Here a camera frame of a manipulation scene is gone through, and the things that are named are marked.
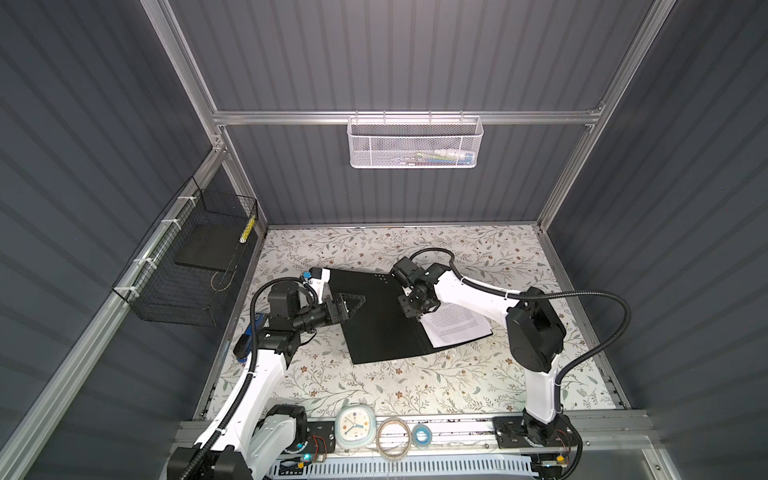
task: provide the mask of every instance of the corrugated gray wall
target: corrugated gray wall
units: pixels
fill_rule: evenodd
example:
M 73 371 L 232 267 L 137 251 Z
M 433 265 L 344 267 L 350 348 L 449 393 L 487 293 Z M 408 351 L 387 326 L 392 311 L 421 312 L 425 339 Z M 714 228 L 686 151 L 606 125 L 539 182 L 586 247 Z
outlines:
M 0 2 L 0 124 L 2 445 L 210 145 L 138 2 Z M 156 475 L 220 334 L 129 317 L 29 478 Z
M 685 478 L 765 475 L 768 3 L 679 0 L 550 235 Z M 584 302 L 598 335 L 620 312 Z
M 594 108 L 650 0 L 173 0 L 221 110 Z M 360 171 L 342 127 L 231 127 L 271 224 L 535 220 L 581 127 L 487 126 L 471 170 Z
M 650 0 L 171 4 L 220 110 L 571 110 Z
M 228 129 L 273 225 L 536 220 L 584 131 L 492 125 L 475 168 L 368 170 L 342 126 Z

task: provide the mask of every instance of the black flexible conduit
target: black flexible conduit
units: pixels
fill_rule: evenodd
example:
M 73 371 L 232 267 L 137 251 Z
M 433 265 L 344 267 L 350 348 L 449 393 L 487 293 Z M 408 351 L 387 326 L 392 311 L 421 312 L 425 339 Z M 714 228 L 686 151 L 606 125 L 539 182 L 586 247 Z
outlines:
M 554 404 L 560 407 L 560 411 L 558 412 L 558 415 L 560 418 L 562 418 L 570 427 L 570 429 L 574 432 L 576 435 L 576 439 L 578 441 L 578 448 L 576 450 L 576 456 L 574 457 L 574 461 L 571 463 L 571 466 L 568 468 L 568 470 L 565 472 L 564 475 L 562 475 L 558 480 L 563 480 L 564 478 L 567 478 L 571 476 L 571 473 L 576 468 L 576 465 L 578 465 L 579 460 L 581 459 L 581 436 L 578 434 L 576 429 L 573 428 L 571 423 L 568 421 L 568 419 L 565 417 L 565 415 L 562 415 L 563 412 L 563 405 L 560 402 L 560 386 L 562 384 L 563 378 L 570 372 L 576 365 L 579 363 L 585 361 L 586 359 L 590 359 L 591 357 L 597 355 L 598 353 L 602 352 L 606 349 L 610 344 L 615 342 L 625 331 L 627 331 L 627 328 L 629 327 L 629 322 L 632 319 L 632 312 L 630 310 L 629 304 L 626 300 L 621 298 L 620 296 L 616 295 L 615 293 L 611 292 L 604 292 L 603 290 L 572 290 L 570 292 L 556 292 L 556 293 L 545 293 L 543 295 L 521 295 L 517 293 L 510 293 L 507 290 L 498 289 L 495 287 L 480 285 L 478 283 L 473 282 L 472 280 L 468 278 L 464 278 L 461 273 L 458 271 L 458 268 L 456 268 L 456 264 L 454 263 L 455 255 L 451 250 L 447 250 L 445 248 L 439 248 L 439 247 L 429 247 L 429 248 L 423 248 L 413 255 L 411 255 L 410 259 L 413 260 L 418 255 L 425 253 L 425 252 L 442 252 L 447 253 L 451 259 L 449 260 L 449 265 L 451 267 L 451 271 L 454 275 L 456 275 L 459 280 L 464 283 L 465 285 L 468 285 L 474 289 L 480 290 L 481 292 L 490 293 L 491 295 L 496 296 L 503 296 L 505 298 L 511 298 L 513 300 L 552 300 L 556 298 L 568 298 L 572 296 L 602 296 L 605 298 L 609 298 L 613 300 L 614 302 L 621 305 L 621 308 L 624 309 L 624 319 L 621 321 L 621 325 L 616 329 L 611 336 L 600 342 L 597 346 L 595 346 L 593 349 L 589 349 L 586 353 L 579 356 L 577 359 L 571 361 L 566 366 L 564 366 L 558 375 L 554 378 Z
M 250 350 L 251 350 L 251 356 L 250 356 L 250 364 L 248 365 L 248 371 L 249 372 L 256 372 L 256 363 L 257 363 L 257 354 L 258 354 L 258 335 L 257 335 L 257 328 L 256 328 L 256 300 L 259 298 L 259 295 L 261 295 L 264 290 L 268 289 L 275 283 L 280 282 L 296 282 L 300 283 L 304 290 L 308 292 L 309 296 L 312 299 L 312 302 L 310 305 L 316 305 L 317 304 L 317 293 L 314 289 L 309 288 L 305 284 L 305 280 L 301 277 L 294 277 L 294 276 L 284 276 L 281 278 L 276 278 L 274 280 L 270 280 L 269 282 L 263 284 L 259 289 L 256 291 L 256 293 L 253 294 L 253 296 L 250 299 Z M 199 450 L 197 450 L 194 455 L 192 456 L 192 459 L 190 460 L 189 464 L 187 464 L 187 467 L 184 469 L 183 472 L 181 472 L 181 476 L 179 476 L 178 480 L 187 480 L 192 476 L 193 473 L 197 471 L 197 469 L 200 467 L 200 464 L 203 462 L 203 459 L 205 458 L 205 455 L 210 452 L 210 450 L 213 448 L 216 441 L 221 437 L 221 433 L 224 431 L 224 429 L 229 424 L 232 417 L 235 415 L 235 412 L 237 412 L 237 408 L 240 406 L 240 403 L 243 401 L 243 398 L 245 398 L 245 394 L 248 391 L 248 387 L 250 386 L 251 380 L 253 380 L 254 375 L 248 375 L 245 377 L 245 381 L 243 382 L 243 386 L 240 387 L 240 391 L 237 393 L 237 397 L 235 397 L 234 402 L 232 402 L 232 406 L 229 410 L 227 410 L 227 414 L 221 419 L 221 422 L 219 423 L 219 426 L 217 427 L 216 431 L 213 433 L 213 435 L 210 436 L 207 442 L 205 442 L 205 445 L 202 446 Z

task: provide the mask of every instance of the light green clock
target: light green clock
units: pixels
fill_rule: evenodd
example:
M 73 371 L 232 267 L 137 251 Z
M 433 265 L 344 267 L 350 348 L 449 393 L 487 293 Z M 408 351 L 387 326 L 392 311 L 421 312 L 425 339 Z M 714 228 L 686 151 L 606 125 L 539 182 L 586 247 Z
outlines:
M 376 435 L 376 415 L 367 405 L 356 403 L 341 409 L 336 417 L 336 444 L 342 449 L 368 445 Z

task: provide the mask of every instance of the yellow patterned stick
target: yellow patterned stick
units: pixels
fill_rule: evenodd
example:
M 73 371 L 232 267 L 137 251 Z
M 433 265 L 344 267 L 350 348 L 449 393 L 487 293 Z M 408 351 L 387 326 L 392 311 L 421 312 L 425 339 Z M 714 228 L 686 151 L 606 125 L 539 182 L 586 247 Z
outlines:
M 256 216 L 252 216 L 250 220 L 248 220 L 248 224 L 245 226 L 245 230 L 243 230 L 243 234 L 240 235 L 240 243 L 245 243 L 246 240 L 248 240 L 248 235 L 250 234 L 250 231 L 253 230 L 253 225 L 256 224 Z

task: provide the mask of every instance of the clock face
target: clock face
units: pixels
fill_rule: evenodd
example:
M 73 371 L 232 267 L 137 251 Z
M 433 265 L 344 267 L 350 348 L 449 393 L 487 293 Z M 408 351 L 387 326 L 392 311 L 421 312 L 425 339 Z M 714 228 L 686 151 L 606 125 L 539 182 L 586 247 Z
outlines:
M 339 434 L 347 442 L 362 440 L 371 434 L 371 416 L 367 410 L 352 407 L 339 418 Z

